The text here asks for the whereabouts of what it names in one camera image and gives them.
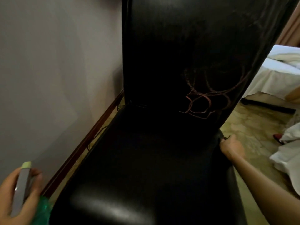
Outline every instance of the forearm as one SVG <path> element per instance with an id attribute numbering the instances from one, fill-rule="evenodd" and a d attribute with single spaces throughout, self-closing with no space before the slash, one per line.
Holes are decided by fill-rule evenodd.
<path id="1" fill-rule="evenodd" d="M 300 224 L 300 201 L 238 155 L 232 163 L 271 225 Z"/>

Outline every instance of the yellow-green cap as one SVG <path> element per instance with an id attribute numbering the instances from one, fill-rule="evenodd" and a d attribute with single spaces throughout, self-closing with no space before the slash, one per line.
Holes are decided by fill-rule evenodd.
<path id="1" fill-rule="evenodd" d="M 21 166 L 21 169 L 24 168 L 31 168 L 31 162 L 24 162 L 23 165 Z"/>

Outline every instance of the green plastic bag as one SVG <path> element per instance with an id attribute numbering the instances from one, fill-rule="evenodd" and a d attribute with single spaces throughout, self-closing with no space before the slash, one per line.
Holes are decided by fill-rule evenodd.
<path id="1" fill-rule="evenodd" d="M 46 197 L 40 197 L 31 225 L 48 225 L 52 207 Z"/>

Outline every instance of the black leather upholstery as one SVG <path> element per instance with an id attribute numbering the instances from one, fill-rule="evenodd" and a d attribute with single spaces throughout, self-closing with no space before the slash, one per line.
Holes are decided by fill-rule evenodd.
<path id="1" fill-rule="evenodd" d="M 54 205 L 58 224 L 246 224 L 218 130 L 298 0 L 123 0 L 126 106 Z"/>
<path id="2" fill-rule="evenodd" d="M 218 130 L 127 105 L 65 187 L 50 224 L 246 224 Z"/>

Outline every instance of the device with yellow-green cap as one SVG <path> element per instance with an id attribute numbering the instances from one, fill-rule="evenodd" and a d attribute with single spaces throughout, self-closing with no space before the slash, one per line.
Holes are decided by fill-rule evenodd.
<path id="1" fill-rule="evenodd" d="M 10 216 L 17 216 L 30 192 L 31 162 L 24 162 L 18 177 L 17 185 L 13 195 L 12 211 Z"/>

